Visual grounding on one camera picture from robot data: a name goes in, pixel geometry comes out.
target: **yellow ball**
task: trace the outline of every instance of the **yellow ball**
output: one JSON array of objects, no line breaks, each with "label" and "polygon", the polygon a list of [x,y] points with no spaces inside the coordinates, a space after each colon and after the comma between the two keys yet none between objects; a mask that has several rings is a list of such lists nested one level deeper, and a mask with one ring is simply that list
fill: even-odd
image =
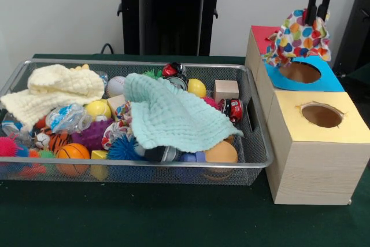
[{"label": "yellow ball", "polygon": [[204,98],[207,94],[206,86],[198,79],[191,78],[187,86],[187,91],[194,95]]},{"label": "yellow ball", "polygon": [[90,102],[86,105],[85,109],[87,114],[92,116],[94,119],[97,116],[106,116],[108,119],[112,116],[112,112],[104,100]]}]

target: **black cable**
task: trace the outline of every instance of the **black cable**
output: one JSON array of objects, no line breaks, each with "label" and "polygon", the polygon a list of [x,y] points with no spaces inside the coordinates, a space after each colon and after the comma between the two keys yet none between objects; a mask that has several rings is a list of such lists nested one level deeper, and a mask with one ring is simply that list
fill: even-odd
[{"label": "black cable", "polygon": [[112,46],[110,45],[110,43],[106,43],[106,44],[103,46],[102,50],[100,51],[100,54],[103,54],[103,53],[104,53],[104,51],[105,51],[106,47],[108,47],[108,48],[109,48],[109,50],[110,50],[110,53],[111,53],[111,54],[114,54],[113,48],[112,48]]}]

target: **white wall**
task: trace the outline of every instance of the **white wall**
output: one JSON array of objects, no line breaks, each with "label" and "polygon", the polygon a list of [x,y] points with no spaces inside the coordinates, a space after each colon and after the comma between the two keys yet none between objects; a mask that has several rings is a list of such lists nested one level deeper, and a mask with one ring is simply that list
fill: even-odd
[{"label": "white wall", "polygon": [[[0,86],[34,53],[97,53],[110,42],[123,52],[120,0],[0,0]],[[281,25],[308,0],[218,0],[211,55],[244,56],[249,28]],[[353,0],[332,0],[328,24],[336,53]]]}]

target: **red paper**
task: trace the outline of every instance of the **red paper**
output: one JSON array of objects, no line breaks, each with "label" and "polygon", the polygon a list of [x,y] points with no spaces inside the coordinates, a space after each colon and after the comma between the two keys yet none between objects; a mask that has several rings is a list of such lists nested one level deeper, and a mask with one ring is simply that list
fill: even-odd
[{"label": "red paper", "polygon": [[280,27],[252,25],[251,28],[260,54],[266,54],[266,49],[271,44],[267,38],[275,33],[275,31],[278,31]]}]

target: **blue paper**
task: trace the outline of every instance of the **blue paper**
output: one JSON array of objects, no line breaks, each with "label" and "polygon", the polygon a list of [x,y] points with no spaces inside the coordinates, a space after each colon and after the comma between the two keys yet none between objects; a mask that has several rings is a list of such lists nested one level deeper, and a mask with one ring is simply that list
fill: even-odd
[{"label": "blue paper", "polygon": [[325,92],[344,92],[344,89],[328,63],[319,56],[309,56],[307,58],[295,58],[294,62],[304,62],[314,66],[321,73],[321,78],[313,83],[302,83],[287,79],[283,76],[278,67],[273,67],[264,62],[268,76],[276,88],[291,91],[325,91]]}]

